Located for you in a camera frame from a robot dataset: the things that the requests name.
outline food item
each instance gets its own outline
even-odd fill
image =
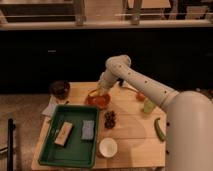
[[[108,112],[105,113],[104,117],[105,117],[105,123],[104,123],[105,128],[107,128],[107,129],[114,128],[115,124],[116,124],[115,112],[114,111],[108,111]]]
[[[137,92],[137,94],[136,94],[136,99],[138,100],[138,101],[144,101],[145,100],[145,98],[146,98],[146,96],[143,94],[143,93],[141,93],[141,92]]]
[[[156,118],[154,121],[154,127],[155,127],[155,131],[156,134],[159,138],[160,141],[164,142],[166,139],[166,136],[164,135],[163,131],[161,130],[158,121],[160,120],[160,118]]]
[[[64,122],[56,139],[55,139],[55,144],[64,146],[67,138],[72,130],[73,124],[69,122]]]

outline sponge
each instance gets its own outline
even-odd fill
[[[55,139],[55,144],[64,146],[64,144],[67,141],[67,138],[70,134],[70,131],[72,130],[73,124],[69,122],[64,122],[56,139]]]
[[[94,125],[93,120],[84,120],[82,127],[82,140],[93,140],[94,138]]]

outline wall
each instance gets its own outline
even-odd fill
[[[50,82],[97,81],[108,57],[174,88],[212,88],[212,28],[0,31],[0,93],[47,92]]]

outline white bowl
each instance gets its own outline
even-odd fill
[[[113,138],[104,138],[99,144],[101,155],[106,158],[113,157],[118,151],[118,145]]]

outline cup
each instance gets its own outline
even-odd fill
[[[113,138],[104,138],[99,143],[99,154],[105,158],[113,157],[118,151],[117,142]]]
[[[155,107],[156,107],[155,103],[153,103],[150,99],[147,98],[144,101],[143,112],[145,114],[150,114],[155,109]]]
[[[59,80],[50,84],[49,92],[58,100],[65,100],[70,91],[70,84],[68,81]]]

